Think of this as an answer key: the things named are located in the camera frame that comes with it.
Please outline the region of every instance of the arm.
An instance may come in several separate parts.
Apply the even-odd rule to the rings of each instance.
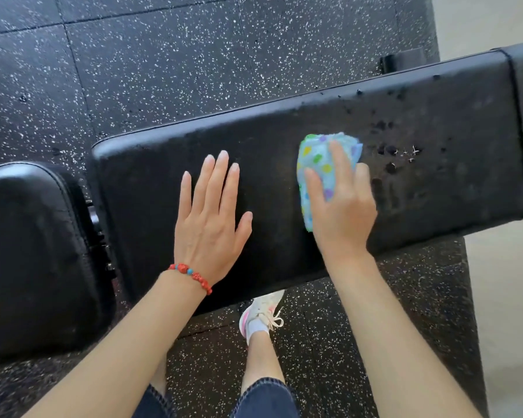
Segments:
[[[191,198],[191,177],[182,178],[174,259],[198,271],[210,285],[220,281],[251,233],[250,212],[235,231],[239,180],[229,156],[208,156]],[[33,417],[131,417],[166,354],[206,295],[201,285],[164,271],[147,294],[60,383],[25,415]]]
[[[332,143],[335,194],[306,170],[314,236],[356,338],[380,417],[480,417],[405,314],[366,250],[377,216],[366,164]]]

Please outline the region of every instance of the shoe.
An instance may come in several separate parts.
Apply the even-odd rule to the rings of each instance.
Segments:
[[[278,292],[269,293],[255,298],[252,304],[240,317],[240,334],[246,337],[246,327],[248,326],[248,323],[256,318],[259,318],[261,322],[267,326],[268,330],[273,330],[275,327],[282,327],[283,319],[279,316],[281,311],[279,310],[279,312],[275,314],[275,309],[284,294],[284,290],[279,290]]]

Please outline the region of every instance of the cleaning cloth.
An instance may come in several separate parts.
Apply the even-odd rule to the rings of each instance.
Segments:
[[[329,151],[329,142],[336,140],[341,144],[345,153],[349,157],[352,168],[360,159],[363,151],[363,145],[353,136],[344,133],[334,133],[331,135],[307,135],[300,143],[297,162],[297,179],[300,188],[300,206],[304,225],[308,232],[312,231],[312,213],[310,211],[310,198],[306,188],[304,178],[304,169],[306,167],[315,170],[322,180],[323,196],[328,201],[333,196],[335,188],[335,170],[331,152]]]

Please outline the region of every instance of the blue jeans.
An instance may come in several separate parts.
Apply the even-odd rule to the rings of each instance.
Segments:
[[[232,411],[234,418],[298,418],[293,396],[281,381],[265,377],[246,389]],[[144,393],[132,418],[175,418],[170,396],[162,396],[152,386]]]

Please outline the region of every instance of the purple dot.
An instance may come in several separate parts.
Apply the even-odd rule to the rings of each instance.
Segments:
[[[324,198],[326,198],[326,201],[329,201],[331,199],[331,197],[333,196],[333,190],[325,189],[323,191],[323,196],[324,196]]]

